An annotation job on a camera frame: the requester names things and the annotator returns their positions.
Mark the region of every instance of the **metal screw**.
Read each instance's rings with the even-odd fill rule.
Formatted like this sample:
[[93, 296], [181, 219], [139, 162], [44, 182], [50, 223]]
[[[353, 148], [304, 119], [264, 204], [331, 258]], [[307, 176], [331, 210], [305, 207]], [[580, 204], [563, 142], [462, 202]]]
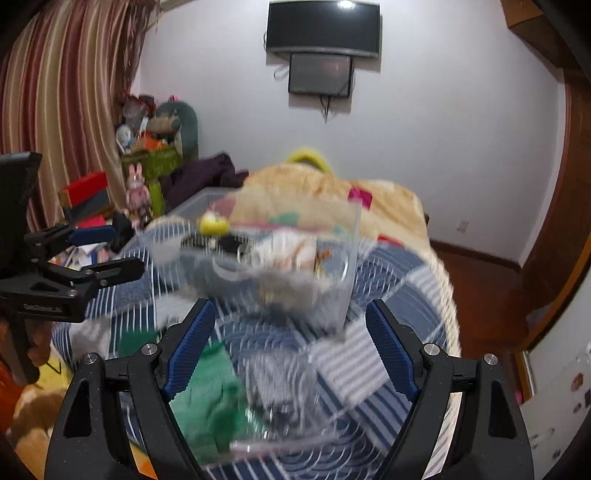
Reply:
[[439, 352], [441, 352], [435, 343], [428, 343], [423, 347], [423, 349], [427, 355], [439, 355]]
[[92, 352], [92, 353], [87, 353], [87, 354], [84, 356], [84, 363], [85, 363], [86, 365], [91, 365], [91, 364], [95, 363], [95, 362], [98, 360], [98, 358], [99, 358], [98, 354], [96, 354], [96, 353], [94, 353], [94, 352]]
[[484, 361], [489, 365], [496, 365], [499, 363], [499, 359], [492, 353], [485, 353]]
[[144, 355], [152, 355], [153, 353], [156, 353], [156, 350], [158, 350], [158, 347], [155, 343], [146, 343], [142, 347], [142, 353]]

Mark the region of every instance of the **striped curtain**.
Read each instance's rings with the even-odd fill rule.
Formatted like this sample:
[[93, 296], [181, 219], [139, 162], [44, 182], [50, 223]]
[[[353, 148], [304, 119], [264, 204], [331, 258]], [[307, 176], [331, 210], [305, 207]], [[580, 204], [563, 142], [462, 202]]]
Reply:
[[57, 191], [104, 171], [125, 204], [114, 126], [139, 63], [154, 0], [52, 0], [0, 66], [0, 153], [43, 155], [31, 230], [63, 218]]

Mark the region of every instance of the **reddish brown floor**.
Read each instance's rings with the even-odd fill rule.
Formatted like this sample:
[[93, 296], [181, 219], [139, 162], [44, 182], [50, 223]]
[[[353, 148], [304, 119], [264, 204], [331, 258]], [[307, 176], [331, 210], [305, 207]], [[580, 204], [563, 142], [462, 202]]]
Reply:
[[527, 335], [530, 302], [520, 290], [519, 273], [508, 267], [436, 248], [450, 274], [460, 323], [462, 356], [502, 358]]

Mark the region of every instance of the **electrical socket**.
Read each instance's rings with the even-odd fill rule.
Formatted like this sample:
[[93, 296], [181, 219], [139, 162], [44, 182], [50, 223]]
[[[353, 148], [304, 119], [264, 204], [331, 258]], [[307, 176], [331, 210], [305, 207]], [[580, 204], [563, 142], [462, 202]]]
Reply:
[[460, 223], [457, 224], [457, 231], [460, 233], [466, 233], [468, 229], [468, 222], [466, 220], [460, 220]]

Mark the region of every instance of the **transparent plastic box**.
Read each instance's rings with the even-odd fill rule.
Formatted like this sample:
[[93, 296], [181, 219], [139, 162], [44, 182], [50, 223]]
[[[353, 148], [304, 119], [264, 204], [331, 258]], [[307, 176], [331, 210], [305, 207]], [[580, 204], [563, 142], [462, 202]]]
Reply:
[[[281, 271], [181, 245], [206, 212], [226, 218], [231, 233], [260, 245], [277, 235], [315, 241], [314, 271]], [[355, 279], [361, 206], [341, 199], [258, 189], [204, 189], [142, 236], [161, 281], [238, 307], [288, 313], [327, 332], [343, 329]]]

